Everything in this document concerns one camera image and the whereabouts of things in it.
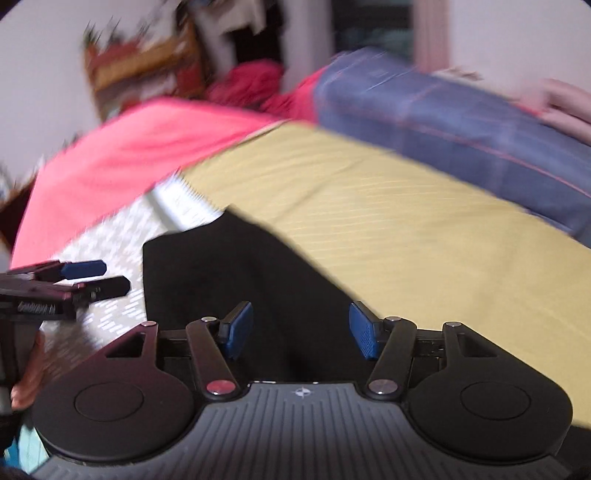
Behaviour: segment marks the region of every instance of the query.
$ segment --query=yellow blanket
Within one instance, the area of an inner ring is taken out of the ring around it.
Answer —
[[[294,123],[184,176],[377,314],[467,324],[559,383],[591,424],[591,250],[475,187]]]

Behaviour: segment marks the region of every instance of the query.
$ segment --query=blue gripper pad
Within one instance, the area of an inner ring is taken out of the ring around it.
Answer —
[[[254,312],[252,304],[249,302],[235,316],[230,324],[228,341],[221,346],[222,353],[227,359],[235,360],[240,356],[252,330],[253,321]]]
[[[61,268],[62,276],[67,280],[76,278],[100,277],[107,272],[107,265],[102,260],[89,262],[73,262],[64,264]]]
[[[364,312],[357,302],[349,307],[349,329],[366,360],[377,359],[380,354],[375,324],[381,323],[381,320],[373,315],[375,318],[370,318],[369,315],[371,313]]]

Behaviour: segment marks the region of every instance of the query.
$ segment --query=ribbed surface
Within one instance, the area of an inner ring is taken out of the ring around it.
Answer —
[[[255,384],[244,398],[208,406],[194,429],[162,455],[132,466],[84,467],[54,458],[40,480],[559,480],[543,459],[484,467],[435,450],[395,404],[353,385]]]

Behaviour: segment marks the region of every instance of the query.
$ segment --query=human hand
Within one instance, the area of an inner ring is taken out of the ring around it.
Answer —
[[[12,388],[10,398],[12,399],[13,410],[26,410],[30,407],[39,391],[43,381],[45,364],[45,335],[37,332],[35,345],[25,369],[21,381]]]

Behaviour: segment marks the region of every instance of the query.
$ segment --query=crumpled red fabric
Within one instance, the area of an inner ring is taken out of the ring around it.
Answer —
[[[280,94],[283,67],[272,60],[255,60],[232,69],[206,92],[210,102],[239,108],[251,108],[280,118],[317,124],[314,87],[324,69],[320,69],[290,93]]]

